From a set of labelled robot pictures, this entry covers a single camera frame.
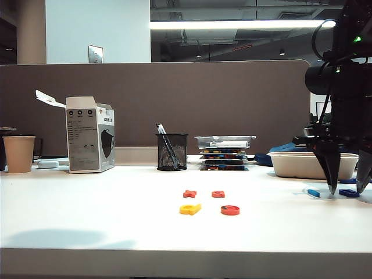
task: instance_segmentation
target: product box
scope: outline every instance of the product box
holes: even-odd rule
[[[40,91],[37,99],[65,108],[70,173],[99,173],[115,165],[115,118],[109,105],[92,96],[67,97],[57,103]]]

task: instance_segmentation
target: brown paper cup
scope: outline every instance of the brown paper cup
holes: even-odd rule
[[[35,136],[2,137],[9,173],[28,173],[33,162]]]

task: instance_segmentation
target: red toy piece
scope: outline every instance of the red toy piece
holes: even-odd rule
[[[196,191],[186,190],[184,192],[184,198],[194,198],[196,196]]]
[[[212,192],[212,197],[214,197],[214,198],[224,198],[225,197],[225,192],[224,191],[213,191]]]
[[[221,206],[221,213],[225,215],[238,215],[240,213],[240,208],[235,205],[224,205]]]

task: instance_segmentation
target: black mesh pencil holder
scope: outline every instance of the black mesh pencil holder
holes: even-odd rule
[[[158,170],[185,170],[188,134],[158,136]]]

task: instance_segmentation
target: white plastic container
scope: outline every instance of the white plastic container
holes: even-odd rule
[[[326,179],[323,169],[312,152],[271,152],[274,171],[280,177]],[[353,176],[358,155],[341,153],[338,179],[350,179]]]
[[[211,137],[195,137],[198,140],[198,148],[249,148],[251,140],[256,136],[250,135],[214,135]]]

